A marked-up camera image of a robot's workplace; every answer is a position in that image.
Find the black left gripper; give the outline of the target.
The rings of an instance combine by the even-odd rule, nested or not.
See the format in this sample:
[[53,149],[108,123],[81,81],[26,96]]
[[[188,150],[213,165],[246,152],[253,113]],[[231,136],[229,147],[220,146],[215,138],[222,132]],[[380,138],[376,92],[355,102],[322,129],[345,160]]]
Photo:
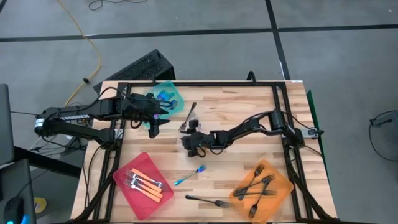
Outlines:
[[145,95],[133,93],[133,107],[137,110],[132,125],[133,129],[139,128],[143,123],[149,123],[149,137],[155,138],[159,134],[159,126],[170,122],[168,119],[155,119],[157,113],[158,116],[168,114],[167,107],[159,107],[159,104],[155,102],[154,98],[146,97]]

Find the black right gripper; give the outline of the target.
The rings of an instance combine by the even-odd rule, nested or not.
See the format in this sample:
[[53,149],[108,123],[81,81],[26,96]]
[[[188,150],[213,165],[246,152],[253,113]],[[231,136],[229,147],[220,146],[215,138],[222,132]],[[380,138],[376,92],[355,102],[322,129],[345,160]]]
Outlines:
[[202,147],[208,149],[213,148],[212,135],[198,131],[198,127],[199,121],[197,119],[193,119],[189,121],[187,130],[183,131],[185,135],[181,137],[181,140],[183,147],[188,149],[188,157],[195,157],[196,155],[199,157],[205,157],[206,151]]

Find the cream-handled forks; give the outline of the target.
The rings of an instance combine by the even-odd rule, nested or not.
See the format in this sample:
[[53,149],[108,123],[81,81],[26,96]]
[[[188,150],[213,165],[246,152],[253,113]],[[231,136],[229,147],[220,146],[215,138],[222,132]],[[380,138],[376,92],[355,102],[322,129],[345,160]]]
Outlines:
[[132,171],[134,174],[137,174],[139,177],[142,177],[142,178],[144,178],[144,179],[146,179],[146,180],[152,182],[154,185],[158,186],[158,188],[163,189],[163,190],[166,189],[165,184],[163,184],[162,182],[159,182],[159,181],[156,181],[156,180],[150,178],[149,176],[145,175],[145,174],[142,173],[141,171],[139,171],[139,170],[137,170],[137,169],[135,169],[135,168],[131,169],[131,171]]
[[160,203],[163,195],[161,193],[156,192],[155,190],[151,189],[150,187],[142,184],[133,184],[132,182],[124,182],[126,186],[130,189],[136,189],[140,193],[144,194],[146,197],[150,198],[151,200]]

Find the teal translucent plastic bin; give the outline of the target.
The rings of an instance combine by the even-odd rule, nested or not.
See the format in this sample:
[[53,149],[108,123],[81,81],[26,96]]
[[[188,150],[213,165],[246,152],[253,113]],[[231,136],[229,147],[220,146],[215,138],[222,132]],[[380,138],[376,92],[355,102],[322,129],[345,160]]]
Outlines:
[[166,94],[164,95],[164,100],[160,100],[160,101],[167,101],[168,95],[171,92],[174,92],[175,95],[168,101],[170,103],[172,103],[172,100],[177,100],[178,101],[178,105],[176,108],[174,108],[173,110],[169,110],[169,108],[171,107],[170,104],[167,103],[161,103],[160,106],[163,107],[167,107],[169,113],[168,114],[164,114],[162,116],[158,116],[157,114],[155,115],[155,119],[168,119],[170,121],[173,121],[173,119],[182,112],[182,110],[184,109],[185,106],[185,100],[183,99],[183,96],[181,95],[181,93],[177,90],[177,88],[175,87],[174,83],[171,80],[166,80],[165,82],[162,82],[158,85],[156,85],[155,87],[152,87],[150,90],[146,91],[145,93],[152,93],[155,97],[155,99],[157,100],[157,95],[162,91],[165,90]]

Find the red translucent plastic bin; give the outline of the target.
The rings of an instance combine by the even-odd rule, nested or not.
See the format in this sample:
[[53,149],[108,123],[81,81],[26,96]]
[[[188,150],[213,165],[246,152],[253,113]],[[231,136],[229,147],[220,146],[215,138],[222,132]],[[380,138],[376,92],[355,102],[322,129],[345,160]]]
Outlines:
[[[127,176],[125,172],[133,168],[141,171],[150,178],[165,184],[166,189],[162,189],[161,194],[163,195],[163,198],[160,203],[151,200],[136,189],[130,189],[124,184],[124,179],[132,179],[132,177]],[[160,170],[158,170],[153,160],[146,152],[139,154],[136,158],[119,168],[113,174],[113,179],[116,182],[116,185],[120,188],[136,218],[140,221],[150,217],[156,210],[174,196],[174,191],[171,186],[167,183],[163,175],[160,173]]]

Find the black perforated computer case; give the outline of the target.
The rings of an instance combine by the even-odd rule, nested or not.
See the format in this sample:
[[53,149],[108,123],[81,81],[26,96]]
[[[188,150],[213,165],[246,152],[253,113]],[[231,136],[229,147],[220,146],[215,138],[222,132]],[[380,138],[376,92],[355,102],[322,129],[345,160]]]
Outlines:
[[154,49],[135,62],[114,73],[104,81],[175,80],[174,66]]

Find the orange translucent plastic bin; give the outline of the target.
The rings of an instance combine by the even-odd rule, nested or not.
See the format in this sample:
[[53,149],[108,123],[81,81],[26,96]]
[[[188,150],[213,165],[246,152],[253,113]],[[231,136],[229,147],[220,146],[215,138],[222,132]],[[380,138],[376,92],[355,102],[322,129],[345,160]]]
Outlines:
[[[265,168],[261,174],[256,177],[253,184],[260,181],[263,177],[268,175],[275,175],[275,179],[270,182],[267,186],[267,190],[276,190],[277,195],[263,195],[257,205],[257,212],[253,219],[248,217],[250,208],[256,203],[260,195],[246,195],[243,200],[238,200],[237,197],[233,196],[236,189],[247,186],[254,176],[254,171],[256,167],[260,164],[264,164]],[[257,184],[248,189],[248,192],[261,192],[263,184]],[[284,200],[290,195],[293,190],[293,184],[288,180],[288,178],[282,175],[273,165],[271,165],[267,160],[260,160],[255,167],[249,172],[247,176],[238,184],[238,186],[230,193],[229,201],[232,207],[235,208],[246,220],[257,223],[265,224],[280,208]]]

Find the black desk beam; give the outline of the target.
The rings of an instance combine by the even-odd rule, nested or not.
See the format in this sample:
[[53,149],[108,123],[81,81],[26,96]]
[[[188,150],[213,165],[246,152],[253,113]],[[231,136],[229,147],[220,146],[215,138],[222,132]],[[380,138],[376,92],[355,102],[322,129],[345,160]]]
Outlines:
[[34,167],[49,170],[62,175],[79,178],[81,174],[80,167],[14,146],[14,161],[19,161],[21,159],[27,159],[29,164]]

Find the yellow object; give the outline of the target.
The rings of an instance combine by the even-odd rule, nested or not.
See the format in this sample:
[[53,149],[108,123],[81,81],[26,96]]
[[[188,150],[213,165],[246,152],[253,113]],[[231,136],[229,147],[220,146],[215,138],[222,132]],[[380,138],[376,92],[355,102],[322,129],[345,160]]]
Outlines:
[[47,200],[42,197],[34,197],[34,209],[36,214],[42,213],[47,207]]

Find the dark desk top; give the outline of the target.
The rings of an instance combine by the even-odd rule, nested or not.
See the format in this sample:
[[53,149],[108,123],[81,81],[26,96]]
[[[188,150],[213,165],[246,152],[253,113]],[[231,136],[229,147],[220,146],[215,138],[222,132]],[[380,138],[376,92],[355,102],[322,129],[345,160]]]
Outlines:
[[7,224],[4,210],[10,199],[19,196],[23,201],[25,221],[21,224],[36,224],[32,177],[29,161],[20,160],[0,169],[0,224]]

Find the black computer mouse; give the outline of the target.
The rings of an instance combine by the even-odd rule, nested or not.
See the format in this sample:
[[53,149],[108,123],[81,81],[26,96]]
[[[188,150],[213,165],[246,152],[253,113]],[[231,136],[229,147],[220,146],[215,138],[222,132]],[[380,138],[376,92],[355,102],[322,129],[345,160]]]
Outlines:
[[21,224],[24,218],[24,201],[22,197],[15,196],[7,201],[3,218],[5,224]]

